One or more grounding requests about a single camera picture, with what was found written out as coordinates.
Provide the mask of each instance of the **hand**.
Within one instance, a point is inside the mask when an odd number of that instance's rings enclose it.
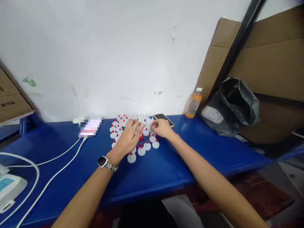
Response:
[[[143,128],[144,124],[138,120],[130,119],[128,121],[116,146],[106,155],[112,165],[118,165],[122,158],[135,148]]]
[[[165,119],[156,119],[151,124],[151,129],[159,136],[169,139],[175,135],[175,132],[172,130],[169,121]]]

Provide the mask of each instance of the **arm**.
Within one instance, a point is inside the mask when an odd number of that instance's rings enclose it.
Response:
[[[199,186],[219,207],[229,221],[238,228],[269,227],[238,190],[212,165],[174,133],[167,120],[152,123],[153,131],[167,138],[185,161]]]
[[[122,158],[134,149],[138,143],[143,125],[131,119],[116,146],[106,155],[112,165],[118,165]],[[113,173],[109,169],[98,167],[82,188],[73,197],[58,217],[52,228],[85,228],[90,225],[105,189]]]

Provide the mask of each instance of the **watch face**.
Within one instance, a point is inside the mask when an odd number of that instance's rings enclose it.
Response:
[[[103,166],[104,164],[105,164],[105,162],[106,162],[106,158],[104,157],[104,156],[102,156],[102,157],[100,157],[99,159],[98,159],[98,164],[100,165],[100,166]]]

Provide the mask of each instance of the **green stain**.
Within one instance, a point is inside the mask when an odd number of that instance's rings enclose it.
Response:
[[[33,79],[30,79],[29,77],[23,78],[22,81],[25,82],[25,83],[27,83],[31,87],[36,87],[37,86],[37,84],[35,83],[35,81]]]

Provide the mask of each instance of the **scale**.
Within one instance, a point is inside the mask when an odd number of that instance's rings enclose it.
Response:
[[[0,214],[5,213],[15,204],[15,198],[28,185],[27,180],[8,174],[9,171],[0,164]]]

